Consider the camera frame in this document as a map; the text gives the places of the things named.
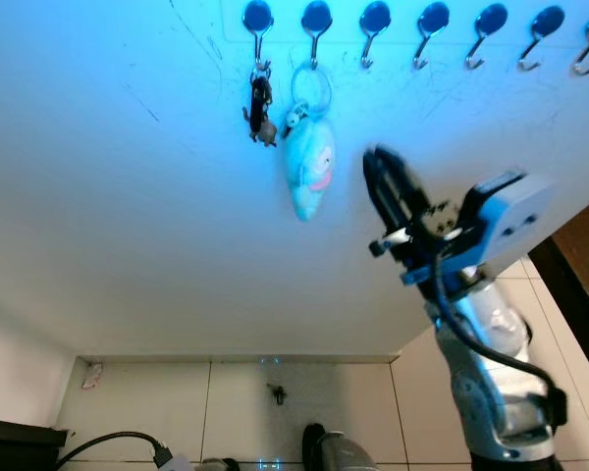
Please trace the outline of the black keychain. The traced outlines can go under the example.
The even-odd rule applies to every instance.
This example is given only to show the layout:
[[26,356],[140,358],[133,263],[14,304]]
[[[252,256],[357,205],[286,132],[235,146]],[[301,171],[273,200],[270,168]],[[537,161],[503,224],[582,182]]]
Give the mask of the black keychain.
[[268,69],[255,69],[251,73],[250,103],[248,108],[243,108],[243,117],[248,123],[249,137],[253,142],[276,147],[276,126],[268,116],[273,99],[270,77]]

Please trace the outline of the grey black robot leg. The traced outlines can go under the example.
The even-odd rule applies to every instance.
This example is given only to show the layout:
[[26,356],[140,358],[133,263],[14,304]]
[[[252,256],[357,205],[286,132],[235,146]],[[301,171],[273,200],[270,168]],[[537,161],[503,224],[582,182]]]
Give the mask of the grey black robot leg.
[[380,471],[366,449],[344,432],[327,431],[321,423],[309,423],[300,437],[304,471]]

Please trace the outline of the black furniture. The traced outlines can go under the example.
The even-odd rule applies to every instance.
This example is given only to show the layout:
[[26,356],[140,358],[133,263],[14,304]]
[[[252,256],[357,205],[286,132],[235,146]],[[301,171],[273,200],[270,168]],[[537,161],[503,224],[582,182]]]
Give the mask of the black furniture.
[[0,421],[0,471],[55,471],[69,432]]

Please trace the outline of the black door frame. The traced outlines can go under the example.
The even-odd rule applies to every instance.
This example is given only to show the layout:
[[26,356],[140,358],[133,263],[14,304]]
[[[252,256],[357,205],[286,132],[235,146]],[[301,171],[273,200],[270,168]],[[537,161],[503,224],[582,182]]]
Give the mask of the black door frame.
[[589,291],[563,254],[556,234],[543,238],[528,255],[589,359]]

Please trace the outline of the light blue plush keychain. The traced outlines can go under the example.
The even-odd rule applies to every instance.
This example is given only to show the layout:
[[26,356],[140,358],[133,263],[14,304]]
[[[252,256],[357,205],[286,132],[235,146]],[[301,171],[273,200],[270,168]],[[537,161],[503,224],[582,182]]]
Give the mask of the light blue plush keychain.
[[294,213],[308,223],[332,183],[338,160],[336,135],[329,121],[329,76],[311,63],[298,66],[292,76],[291,99],[281,128],[283,167]]

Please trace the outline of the white red paper scrap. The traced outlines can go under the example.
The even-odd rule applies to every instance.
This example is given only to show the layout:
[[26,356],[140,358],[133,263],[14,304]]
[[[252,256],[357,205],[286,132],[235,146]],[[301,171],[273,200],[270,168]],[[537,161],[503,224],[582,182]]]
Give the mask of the white red paper scrap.
[[84,373],[83,380],[80,382],[80,389],[96,389],[98,383],[101,381],[103,368],[105,368],[105,364],[103,363],[88,363],[86,365],[86,373]]

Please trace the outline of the white magnetic board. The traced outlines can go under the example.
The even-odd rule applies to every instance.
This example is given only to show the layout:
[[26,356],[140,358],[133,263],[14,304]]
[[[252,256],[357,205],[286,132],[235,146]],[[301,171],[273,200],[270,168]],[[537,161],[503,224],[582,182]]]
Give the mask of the white magnetic board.
[[[245,0],[0,0],[0,314],[68,349],[132,355],[381,355],[429,327],[361,172],[372,145],[410,163],[434,201],[509,169],[550,180],[508,263],[589,205],[589,76],[574,75],[589,0],[386,0],[360,67],[370,0],[327,0],[320,39],[338,160],[308,223],[276,147],[243,117],[254,66]],[[412,67],[415,20],[449,23]],[[509,21],[470,71],[474,19]],[[517,67],[546,6],[563,26]]]

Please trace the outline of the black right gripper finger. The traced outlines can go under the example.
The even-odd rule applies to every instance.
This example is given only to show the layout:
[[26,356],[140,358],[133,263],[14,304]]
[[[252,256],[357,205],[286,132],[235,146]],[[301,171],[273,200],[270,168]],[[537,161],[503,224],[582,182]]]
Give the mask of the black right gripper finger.
[[374,147],[365,152],[365,183],[372,206],[383,220],[386,234],[406,228],[402,205],[402,163],[389,149]]
[[430,208],[420,178],[393,149],[385,149],[385,188],[393,201],[397,226],[420,223]]

